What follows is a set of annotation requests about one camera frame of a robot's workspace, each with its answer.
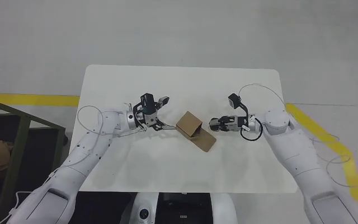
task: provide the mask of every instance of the black cable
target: black cable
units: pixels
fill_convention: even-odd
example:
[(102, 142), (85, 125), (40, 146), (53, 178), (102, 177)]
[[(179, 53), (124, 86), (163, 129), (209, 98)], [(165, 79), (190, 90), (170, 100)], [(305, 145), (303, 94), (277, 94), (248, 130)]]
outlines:
[(260, 134), (257, 136), (257, 138), (255, 138), (255, 139), (248, 139), (248, 138), (246, 138), (246, 137), (242, 134), (242, 129), (243, 129), (243, 128), (241, 128), (241, 130), (240, 130), (241, 137), (243, 137), (243, 139), (248, 140), (248, 141), (250, 141), (250, 142), (254, 142), (254, 141), (258, 140), (258, 139), (262, 136), (262, 132), (263, 132), (262, 123), (261, 123), (257, 118), (255, 118), (255, 120), (260, 124), (260, 127), (261, 127)]

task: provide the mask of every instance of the yellow floor line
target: yellow floor line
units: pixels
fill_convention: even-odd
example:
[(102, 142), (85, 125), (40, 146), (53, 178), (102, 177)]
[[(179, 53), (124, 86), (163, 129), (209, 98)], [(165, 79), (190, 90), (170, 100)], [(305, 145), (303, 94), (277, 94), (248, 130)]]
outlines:
[(79, 96), (0, 94), (0, 103), (34, 106), (78, 106)]
[[(347, 185), (357, 186), (358, 185), (358, 174), (356, 165), (354, 163), (353, 153), (341, 142), (338, 142), (335, 137), (329, 135), (319, 124), (312, 120), (309, 116), (305, 115), (300, 109), (298, 109), (293, 104), (286, 104), (286, 109), (291, 113), (297, 122), (299, 122), (304, 128), (309, 130), (314, 136), (316, 136), (320, 141), (325, 142), (325, 144), (333, 150), (336, 154), (340, 156), (350, 156), (351, 159), (348, 162), (342, 164), (343, 170), (345, 172)], [(358, 188), (350, 188), (350, 193), (352, 197), (358, 201)]]
[[(35, 105), (35, 106), (78, 106), (79, 96), (58, 96), (58, 95), (28, 95), (28, 94), (0, 94), (0, 103), (10, 105)], [(336, 142), (319, 124), (305, 115), (293, 104), (286, 104), (288, 112), (293, 114), (295, 119), (320, 141), (335, 153), (341, 156), (351, 156), (351, 160), (342, 165), (348, 185), (358, 185), (358, 174), (353, 159), (353, 153), (341, 142)], [(352, 197), (358, 201), (358, 188), (350, 189)]]

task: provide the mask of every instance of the white tabletop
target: white tabletop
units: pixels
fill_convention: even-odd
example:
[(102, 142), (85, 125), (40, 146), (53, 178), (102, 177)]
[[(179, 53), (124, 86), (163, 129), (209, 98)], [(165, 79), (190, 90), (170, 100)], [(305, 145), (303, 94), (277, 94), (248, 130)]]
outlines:
[[(189, 110), (203, 121), (217, 142), (203, 152), (176, 130), (114, 139), (111, 147), (81, 187), (82, 191), (113, 192), (228, 192), (293, 193), (297, 185), (279, 164), (265, 138), (248, 142), (239, 133), (214, 133), (208, 122), (223, 115), (244, 115), (233, 110), (228, 96), (250, 83), (260, 83), (281, 97), (275, 70), (143, 66), (89, 66), (78, 108), (94, 105), (102, 111), (125, 110), (148, 92), (155, 100), (169, 96), (158, 112), (161, 121), (175, 125)], [(241, 92), (250, 113), (284, 108), (269, 90), (250, 86)], [(97, 111), (84, 109), (81, 121), (97, 124)], [(85, 134), (76, 120), (71, 148)]]

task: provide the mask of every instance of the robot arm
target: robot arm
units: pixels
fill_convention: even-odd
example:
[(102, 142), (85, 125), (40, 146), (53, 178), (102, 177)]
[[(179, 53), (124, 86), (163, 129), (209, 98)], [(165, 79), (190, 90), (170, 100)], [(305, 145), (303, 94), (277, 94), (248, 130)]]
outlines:
[[(148, 107), (151, 106), (143, 103), (146, 97), (153, 99), (152, 103), (158, 105), (151, 112), (155, 115), (156, 121), (159, 121), (157, 112), (168, 103), (169, 97), (165, 97), (165, 103), (162, 103), (154, 102), (151, 94), (143, 95), (140, 108), (142, 111), (148, 111)], [(147, 120), (146, 116), (141, 120), (135, 119), (131, 105), (127, 111), (107, 111), (99, 114), (99, 124), (93, 132), (89, 131), (83, 136), (63, 164), (50, 174), (48, 181), (34, 190), (17, 209), (10, 211), (12, 216), (8, 223), (68, 223), (74, 212), (77, 192), (110, 147), (114, 135), (125, 136), (139, 127), (138, 121), (148, 124)], [(151, 122), (151, 127), (155, 130), (163, 126), (166, 125), (162, 122)]]
[[(229, 100), (233, 108), (242, 104), (238, 96), (231, 95)], [(260, 119), (253, 115), (213, 118), (209, 125), (214, 131), (263, 132), (274, 155), (300, 188), (311, 223), (357, 223), (355, 202), (337, 194), (328, 174), (318, 164), (312, 141), (285, 110), (268, 111)]]

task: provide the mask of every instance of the small cardboard box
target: small cardboard box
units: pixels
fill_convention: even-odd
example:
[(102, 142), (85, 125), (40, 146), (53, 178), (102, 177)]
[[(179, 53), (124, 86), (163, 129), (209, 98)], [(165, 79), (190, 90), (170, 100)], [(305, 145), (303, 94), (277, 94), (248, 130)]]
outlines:
[(204, 152), (208, 152), (216, 138), (201, 127), (202, 121), (187, 111), (176, 124), (178, 132), (189, 139)]

